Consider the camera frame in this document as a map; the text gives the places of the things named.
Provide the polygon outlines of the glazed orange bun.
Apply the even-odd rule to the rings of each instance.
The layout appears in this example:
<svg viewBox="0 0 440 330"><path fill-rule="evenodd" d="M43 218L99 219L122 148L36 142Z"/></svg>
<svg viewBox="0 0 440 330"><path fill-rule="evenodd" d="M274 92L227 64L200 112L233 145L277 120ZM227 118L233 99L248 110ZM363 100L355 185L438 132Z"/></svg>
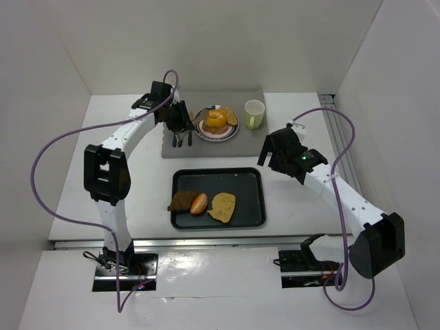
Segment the glazed orange bun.
<svg viewBox="0 0 440 330"><path fill-rule="evenodd" d="M208 205L208 197L205 193L201 193L197 195L192 202L192 205L190 207L190 213L192 215L199 215L201 214Z"/></svg>

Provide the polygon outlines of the aluminium rail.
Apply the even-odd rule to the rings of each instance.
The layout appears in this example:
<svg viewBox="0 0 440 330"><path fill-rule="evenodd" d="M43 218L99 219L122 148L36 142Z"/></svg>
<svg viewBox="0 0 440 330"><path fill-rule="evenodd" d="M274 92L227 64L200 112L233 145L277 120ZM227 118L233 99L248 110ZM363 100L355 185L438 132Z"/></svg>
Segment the aluminium rail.
<svg viewBox="0 0 440 330"><path fill-rule="evenodd" d="M231 236L219 238L183 238L183 239L138 239L134 240L137 250L158 250L160 248L220 248L220 247L254 247L260 245L299 245L311 235L294 236ZM103 241L56 241L55 250L100 249Z"/></svg>
<svg viewBox="0 0 440 330"><path fill-rule="evenodd" d="M336 109L333 94L318 94L318 99L321 107ZM332 111L323 111L322 114L330 134L333 151L335 156L337 156L344 150L349 142L350 135L346 137L342 130L342 125L346 124L347 121ZM358 181L358 176L350 152L347 151L344 154L338 162L337 167L340 176L358 193L362 194L362 189Z"/></svg>

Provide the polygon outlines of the white plate coloured rim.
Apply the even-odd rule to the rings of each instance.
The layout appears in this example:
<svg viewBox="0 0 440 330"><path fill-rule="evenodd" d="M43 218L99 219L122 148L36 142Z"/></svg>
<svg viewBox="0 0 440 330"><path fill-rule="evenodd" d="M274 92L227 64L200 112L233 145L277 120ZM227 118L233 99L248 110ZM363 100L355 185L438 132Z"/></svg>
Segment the white plate coloured rim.
<svg viewBox="0 0 440 330"><path fill-rule="evenodd" d="M213 110L213 109L219 109L219 107L222 105L211 105L208 106L207 108L209 108L209 110ZM228 130L221 135L213 135L213 134L209 134L206 133L203 129L202 129L202 124L204 123L204 121L201 121L196 127L195 127L195 133L203 140L205 141L209 141L209 142L222 142L222 141L226 141L228 139L230 139L232 136L234 136L238 130L239 130L239 119L238 119L238 124L236 126L232 126L228 124Z"/></svg>

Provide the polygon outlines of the aluminium rail right side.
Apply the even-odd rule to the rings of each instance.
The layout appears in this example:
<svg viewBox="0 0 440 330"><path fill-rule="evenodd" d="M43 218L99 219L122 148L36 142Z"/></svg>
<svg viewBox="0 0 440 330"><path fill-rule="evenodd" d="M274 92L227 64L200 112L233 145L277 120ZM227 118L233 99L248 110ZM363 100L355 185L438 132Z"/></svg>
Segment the aluminium rail right side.
<svg viewBox="0 0 440 330"><path fill-rule="evenodd" d="M318 94L318 99L321 107L336 109L333 94ZM349 142L350 135L346 137L342 130L342 125L346 124L347 121L332 111L323 111L322 114L330 134L333 151L335 156L337 156L344 150ZM362 194L362 189L358 181L358 176L350 152L347 151L344 154L338 162L337 167L340 176L358 193Z"/></svg>

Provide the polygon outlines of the seeded flat bread slice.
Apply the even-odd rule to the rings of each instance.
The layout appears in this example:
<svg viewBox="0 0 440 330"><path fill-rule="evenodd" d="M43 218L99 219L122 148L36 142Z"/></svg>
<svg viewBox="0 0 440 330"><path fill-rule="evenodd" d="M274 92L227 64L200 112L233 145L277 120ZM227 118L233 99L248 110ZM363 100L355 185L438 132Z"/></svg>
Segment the seeded flat bread slice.
<svg viewBox="0 0 440 330"><path fill-rule="evenodd" d="M229 223L235 210L237 198L230 193L221 192L214 196L208 214L217 221Z"/></svg>

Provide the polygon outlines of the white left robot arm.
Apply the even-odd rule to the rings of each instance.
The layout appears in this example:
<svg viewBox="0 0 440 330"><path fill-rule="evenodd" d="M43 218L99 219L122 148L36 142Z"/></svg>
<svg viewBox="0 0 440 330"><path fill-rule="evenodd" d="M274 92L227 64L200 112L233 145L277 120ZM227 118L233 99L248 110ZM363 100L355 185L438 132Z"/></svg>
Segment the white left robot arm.
<svg viewBox="0 0 440 330"><path fill-rule="evenodd" d="M128 158L159 123L174 133L194 128L175 88L154 81L151 90L133 103L124 124L101 144L88 145L84 152L84 188L96 202L101 224L109 229L104 234L104 262L119 261L128 270L135 265L124 202L131 188Z"/></svg>

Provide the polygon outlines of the black serving tray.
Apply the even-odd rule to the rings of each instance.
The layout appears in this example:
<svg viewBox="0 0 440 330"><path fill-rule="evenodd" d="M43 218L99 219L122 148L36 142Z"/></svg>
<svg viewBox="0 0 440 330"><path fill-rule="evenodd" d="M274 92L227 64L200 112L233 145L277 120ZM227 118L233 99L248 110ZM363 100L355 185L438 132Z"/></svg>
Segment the black serving tray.
<svg viewBox="0 0 440 330"><path fill-rule="evenodd" d="M236 197L231 220L222 223L204 210L199 215L189 211L170 213L170 222L178 230L220 230L222 228L257 228L265 223L266 212L260 172L252 167L197 168L178 170L173 175L172 193L192 190L204 193L211 202L219 193Z"/></svg>

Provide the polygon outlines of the aluminium rail front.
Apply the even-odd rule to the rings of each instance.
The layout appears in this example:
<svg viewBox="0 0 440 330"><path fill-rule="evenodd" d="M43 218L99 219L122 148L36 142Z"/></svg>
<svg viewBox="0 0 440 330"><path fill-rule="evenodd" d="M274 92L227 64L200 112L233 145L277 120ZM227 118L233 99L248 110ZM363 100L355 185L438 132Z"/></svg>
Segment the aluminium rail front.
<svg viewBox="0 0 440 330"><path fill-rule="evenodd" d="M299 245L311 235L294 236L231 236L219 238L183 238L183 239L138 239L134 240L137 250L158 250L160 248L220 248L220 247L254 247L260 245ZM103 241L56 241L55 250L100 249Z"/></svg>

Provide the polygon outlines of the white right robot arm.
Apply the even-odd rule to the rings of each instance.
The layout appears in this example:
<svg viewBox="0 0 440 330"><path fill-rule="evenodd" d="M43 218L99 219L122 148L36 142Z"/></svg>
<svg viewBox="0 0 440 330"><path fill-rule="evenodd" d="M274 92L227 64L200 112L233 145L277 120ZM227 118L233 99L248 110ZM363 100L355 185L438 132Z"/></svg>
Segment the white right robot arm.
<svg viewBox="0 0 440 330"><path fill-rule="evenodd" d="M327 202L353 235L353 242L315 234L300 245L304 262L349 261L362 277L372 279L405 255L404 220L395 212L386 214L357 193L338 174L331 172L327 159L300 143L287 127L266 136L258 165L268 163Z"/></svg>

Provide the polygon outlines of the small seeded bread slice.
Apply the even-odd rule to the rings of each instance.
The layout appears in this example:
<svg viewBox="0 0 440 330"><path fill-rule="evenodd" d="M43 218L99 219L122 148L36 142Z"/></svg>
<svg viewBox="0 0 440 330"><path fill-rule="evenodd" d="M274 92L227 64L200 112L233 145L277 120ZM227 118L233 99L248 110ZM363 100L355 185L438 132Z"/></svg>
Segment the small seeded bread slice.
<svg viewBox="0 0 440 330"><path fill-rule="evenodd" d="M225 114L229 125L236 126L238 124L237 116L229 106L222 105L219 107L219 110Z"/></svg>

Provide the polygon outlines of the pale green mug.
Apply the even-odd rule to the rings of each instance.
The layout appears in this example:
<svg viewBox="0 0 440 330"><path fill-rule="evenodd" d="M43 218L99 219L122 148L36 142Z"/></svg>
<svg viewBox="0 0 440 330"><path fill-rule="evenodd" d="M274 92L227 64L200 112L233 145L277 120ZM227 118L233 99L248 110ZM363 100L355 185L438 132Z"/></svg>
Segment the pale green mug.
<svg viewBox="0 0 440 330"><path fill-rule="evenodd" d="M260 100L248 100L245 103L245 125L254 130L260 127L265 115L265 105Z"/></svg>

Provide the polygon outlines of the orange bagel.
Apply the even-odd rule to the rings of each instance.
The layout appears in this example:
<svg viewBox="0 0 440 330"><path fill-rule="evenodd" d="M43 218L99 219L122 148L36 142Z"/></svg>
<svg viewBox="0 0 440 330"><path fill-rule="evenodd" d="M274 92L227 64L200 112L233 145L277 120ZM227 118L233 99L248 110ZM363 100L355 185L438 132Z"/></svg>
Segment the orange bagel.
<svg viewBox="0 0 440 330"><path fill-rule="evenodd" d="M209 127L222 127L227 124L226 114L219 109L208 111L208 117L203 121Z"/></svg>

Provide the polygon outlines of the dark chocolate croissant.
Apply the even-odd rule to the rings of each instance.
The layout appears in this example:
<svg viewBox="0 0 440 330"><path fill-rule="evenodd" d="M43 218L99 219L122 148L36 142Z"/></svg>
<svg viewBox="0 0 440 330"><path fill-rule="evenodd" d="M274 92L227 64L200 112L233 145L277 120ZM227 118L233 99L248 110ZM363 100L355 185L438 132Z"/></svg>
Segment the dark chocolate croissant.
<svg viewBox="0 0 440 330"><path fill-rule="evenodd" d="M192 206L193 201L196 199L197 195L198 192L193 190L180 190L176 192L171 200L170 205L167 207L167 211L188 211Z"/></svg>

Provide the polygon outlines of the large toast slice with crust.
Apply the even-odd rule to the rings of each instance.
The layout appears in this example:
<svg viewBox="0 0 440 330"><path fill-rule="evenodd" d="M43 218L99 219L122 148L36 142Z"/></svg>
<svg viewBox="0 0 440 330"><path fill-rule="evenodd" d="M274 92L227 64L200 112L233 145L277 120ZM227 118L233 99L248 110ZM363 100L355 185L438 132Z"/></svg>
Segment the large toast slice with crust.
<svg viewBox="0 0 440 330"><path fill-rule="evenodd" d="M209 126L205 123L202 124L202 129L209 134L213 135L221 135L224 134L228 130L228 124L223 126Z"/></svg>

